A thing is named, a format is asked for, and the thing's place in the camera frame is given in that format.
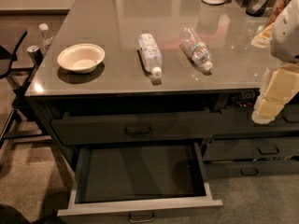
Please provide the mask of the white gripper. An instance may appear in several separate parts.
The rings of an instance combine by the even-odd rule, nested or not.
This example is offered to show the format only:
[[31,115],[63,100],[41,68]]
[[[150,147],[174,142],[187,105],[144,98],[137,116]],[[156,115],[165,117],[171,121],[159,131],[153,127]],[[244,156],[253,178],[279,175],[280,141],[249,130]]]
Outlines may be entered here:
[[291,2],[276,18],[270,38],[271,54],[284,62],[263,75],[252,120],[268,124],[299,92],[299,0]]

